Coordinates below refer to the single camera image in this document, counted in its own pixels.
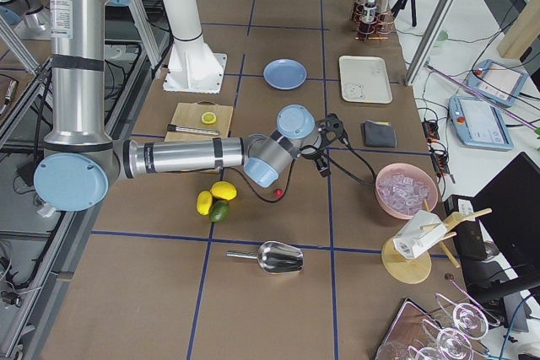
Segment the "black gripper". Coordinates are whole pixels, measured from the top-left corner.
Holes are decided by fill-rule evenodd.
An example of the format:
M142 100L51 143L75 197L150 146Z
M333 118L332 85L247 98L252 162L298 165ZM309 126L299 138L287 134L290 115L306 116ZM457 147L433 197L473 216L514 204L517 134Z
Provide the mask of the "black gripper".
M325 118L316 121L316 127L321 145L331 145L336 140L343 145L348 145L348 134L343 122L335 113L328 113Z

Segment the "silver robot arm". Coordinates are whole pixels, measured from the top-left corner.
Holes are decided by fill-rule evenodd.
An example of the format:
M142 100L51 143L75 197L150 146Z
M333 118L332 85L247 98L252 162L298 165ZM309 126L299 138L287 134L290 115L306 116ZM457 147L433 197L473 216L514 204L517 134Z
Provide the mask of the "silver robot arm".
M59 211L79 212L102 201L118 180L137 175L241 167L269 187L298 158L324 164L322 151L344 139L334 114L316 120L289 105L268 135L214 137L188 142L115 140L105 129L106 107L128 109L135 90L106 92L105 7L111 0L50 0L52 129L34 172L39 198Z

